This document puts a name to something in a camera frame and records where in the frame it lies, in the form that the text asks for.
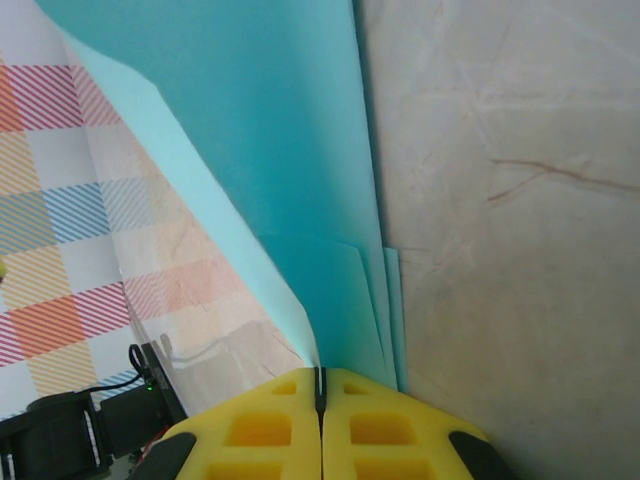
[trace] orange square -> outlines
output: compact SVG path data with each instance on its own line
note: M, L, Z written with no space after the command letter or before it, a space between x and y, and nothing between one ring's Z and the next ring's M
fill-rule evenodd
M7 67L0 60L0 132L21 132L24 130L22 116L16 103L9 81Z
M73 297L9 311L26 357L56 350L86 338Z
M2 165L0 195L40 190L38 173L31 157L27 137L23 132L0 131L0 165Z
M27 364L40 396L79 390L97 381L87 342L29 358Z
M8 273L2 294L10 310L71 295L58 247L7 255L4 261Z

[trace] square hole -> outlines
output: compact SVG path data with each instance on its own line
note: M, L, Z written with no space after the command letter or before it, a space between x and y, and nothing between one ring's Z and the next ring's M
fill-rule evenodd
M424 460L360 459L355 462L357 480L433 480Z
M291 418L282 413L244 413L231 425L225 442L234 447L280 447L291 444Z
M281 463L226 463L211 465L207 480L280 480Z
M351 443L356 445L415 445L411 421L388 412L359 413L351 417Z

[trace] black rubber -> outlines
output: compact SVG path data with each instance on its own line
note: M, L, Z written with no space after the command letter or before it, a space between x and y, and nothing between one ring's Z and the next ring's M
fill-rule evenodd
M449 434L449 441L474 480L519 480L490 443L465 432Z
M179 433L155 445L129 480L175 480L196 444L192 433Z

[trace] wire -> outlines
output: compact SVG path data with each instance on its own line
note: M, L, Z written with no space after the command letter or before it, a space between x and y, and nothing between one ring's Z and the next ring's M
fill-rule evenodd
M144 457L147 456L147 452L149 451L149 449L151 448L151 446L157 442L158 440L160 440L160 438L167 433L167 430L169 430L169 427L167 428L163 428L162 430L160 430L151 440L149 440L149 443L147 443L145 445L145 447L142 449L142 455L140 455L140 459L138 460L138 465L140 465L142 463L142 461L144 460Z
M122 388L122 387L126 387L127 385L131 385L132 383L137 382L141 378L142 378L142 375L137 374L135 377L133 377L130 380L127 380L126 382L117 383L115 385L100 385L99 387L91 387L91 388L82 390L78 393L93 393L93 392L102 392L104 390L115 390L117 388Z
M131 365L133 366L134 370L137 372L137 375L135 377L127 380L126 382L117 383L115 385L100 385L97 387L91 387L85 390L81 390L78 393L93 393L93 392L102 392L105 390L116 390L118 388L123 388L128 385L131 385L132 383L137 382L141 378L146 377L147 372L142 366L143 363L146 363L146 362L144 361L142 350L140 350L140 347L136 344L129 345L129 362L131 362Z

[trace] striped pattern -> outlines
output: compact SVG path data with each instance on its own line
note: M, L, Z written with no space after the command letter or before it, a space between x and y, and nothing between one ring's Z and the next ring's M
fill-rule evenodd
M9 273L2 292L10 310L71 295L58 247L7 255L4 261Z
M95 337L129 324L129 311L121 283L77 293L73 299L87 337Z
M9 81L8 67L0 60L0 132L24 130L20 110Z
M0 165L2 166L0 195L40 190L38 173L31 159L31 151L24 133L0 131Z
M175 222L191 215L190 210L164 176L146 177L145 182L154 222Z
M11 310L9 318L27 357L85 339L71 296Z
M144 179L113 180L102 183L101 187L113 232L134 230L153 223Z
M122 122L109 100L102 94L84 67L72 65L71 76L76 87L85 125L114 125Z
M58 243L109 233L109 221L97 183L46 190L44 199Z
M0 197L0 255L55 243L42 192Z
M9 315L0 314L0 367L24 360L20 340L11 324Z
M192 215L154 226L158 261L163 268L185 265L218 255L219 250Z
M68 66L4 68L26 130L82 126L82 113Z
M97 380L87 342L38 355L27 363L40 396L78 390Z
M222 255L166 270L169 309L205 304L246 287Z
M145 177L152 177L157 175L162 175L160 169L155 164L151 157L147 153L147 151L140 145L138 139L133 136L130 130L127 129L130 136L130 144L133 145L133 149L136 152L136 156L138 157L138 163L140 164L140 171Z
M119 383L124 383L131 380L133 377L137 375L137 372L133 369L125 370L124 372L118 373L116 375L112 375L110 377L104 378L99 382L96 382L95 385L92 386L101 386L101 387L109 387L111 385L117 385ZM107 398L114 397L116 395L120 395L126 391L129 391L133 388L139 387L142 385L144 380L141 378L137 382L132 383L131 385L127 385L126 387L116 388L113 390L103 390L101 392L96 392L93 394L94 402L101 402Z
M124 291L134 318L148 320L168 311L165 279L162 273L151 273L124 281Z

